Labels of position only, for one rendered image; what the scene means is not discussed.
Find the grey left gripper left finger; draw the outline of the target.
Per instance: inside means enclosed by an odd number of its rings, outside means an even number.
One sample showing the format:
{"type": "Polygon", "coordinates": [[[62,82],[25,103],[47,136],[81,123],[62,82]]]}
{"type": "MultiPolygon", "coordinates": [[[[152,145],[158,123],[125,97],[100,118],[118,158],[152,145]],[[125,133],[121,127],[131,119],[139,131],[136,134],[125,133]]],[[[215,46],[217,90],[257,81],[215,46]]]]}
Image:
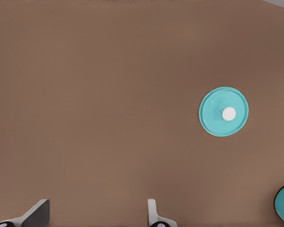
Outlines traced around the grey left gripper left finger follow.
{"type": "Polygon", "coordinates": [[[47,227],[50,221],[50,200],[41,199],[20,217],[0,222],[0,227],[47,227]]]}

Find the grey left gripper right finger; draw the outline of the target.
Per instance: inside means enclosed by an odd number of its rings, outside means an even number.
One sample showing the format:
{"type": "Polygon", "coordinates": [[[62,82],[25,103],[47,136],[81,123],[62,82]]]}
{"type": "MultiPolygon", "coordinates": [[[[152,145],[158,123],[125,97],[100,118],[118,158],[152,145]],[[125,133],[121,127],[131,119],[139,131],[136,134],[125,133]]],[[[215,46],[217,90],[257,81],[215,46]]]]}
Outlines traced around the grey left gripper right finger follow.
{"type": "Polygon", "coordinates": [[[147,200],[148,205],[148,227],[178,227],[176,221],[160,216],[157,213],[156,201],[147,200]]]}

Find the teal pot lid white knob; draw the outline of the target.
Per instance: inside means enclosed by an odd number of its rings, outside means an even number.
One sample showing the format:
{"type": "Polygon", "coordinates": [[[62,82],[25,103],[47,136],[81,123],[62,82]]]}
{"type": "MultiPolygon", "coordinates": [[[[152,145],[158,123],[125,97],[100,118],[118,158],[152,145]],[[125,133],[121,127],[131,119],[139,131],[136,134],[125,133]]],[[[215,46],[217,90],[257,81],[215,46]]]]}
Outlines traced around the teal pot lid white knob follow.
{"type": "Polygon", "coordinates": [[[218,87],[202,99],[198,115],[205,131],[216,137],[227,137],[237,133],[245,125],[249,105],[239,90],[218,87]]]}

